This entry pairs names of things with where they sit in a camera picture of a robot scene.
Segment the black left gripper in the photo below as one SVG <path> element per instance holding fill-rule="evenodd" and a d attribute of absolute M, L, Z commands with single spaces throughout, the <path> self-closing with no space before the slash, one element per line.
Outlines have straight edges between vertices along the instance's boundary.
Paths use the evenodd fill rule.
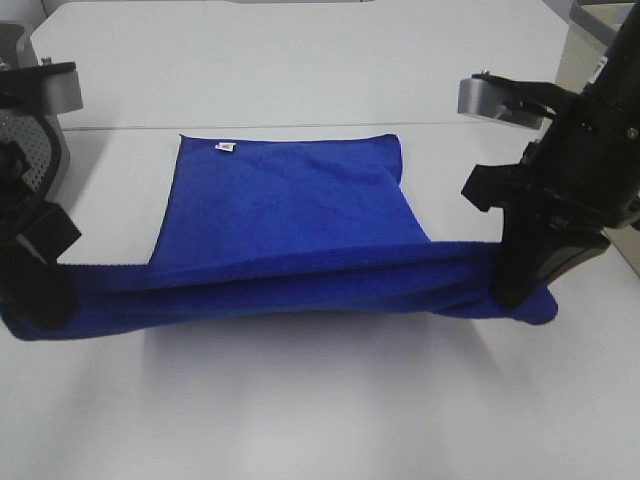
<path fill-rule="evenodd" d="M 76 297 L 58 258 L 81 233 L 64 209 L 46 199 L 60 167 L 60 142 L 37 187 L 23 175 L 32 169 L 15 141 L 1 144 L 1 306 L 28 326 L 58 330 L 71 319 Z"/>

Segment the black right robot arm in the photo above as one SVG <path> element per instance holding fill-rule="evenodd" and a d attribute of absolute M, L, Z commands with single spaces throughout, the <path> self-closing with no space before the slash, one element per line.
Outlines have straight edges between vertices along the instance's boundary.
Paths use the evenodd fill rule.
<path fill-rule="evenodd" d="M 503 211 L 490 287 L 503 308 L 604 253 L 604 229 L 638 225 L 637 6 L 580 92 L 482 72 L 461 80 L 458 111 L 532 129 L 550 122 L 518 163 L 477 165 L 462 189 L 477 209 Z"/>

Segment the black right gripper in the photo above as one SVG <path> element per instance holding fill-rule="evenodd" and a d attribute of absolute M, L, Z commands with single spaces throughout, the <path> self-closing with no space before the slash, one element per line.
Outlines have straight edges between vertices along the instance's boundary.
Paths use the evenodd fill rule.
<path fill-rule="evenodd" d="M 462 189 L 503 209 L 491 295 L 505 309 L 603 254 L 604 228 L 639 220 L 639 87 L 588 84 L 515 164 L 477 165 Z"/>

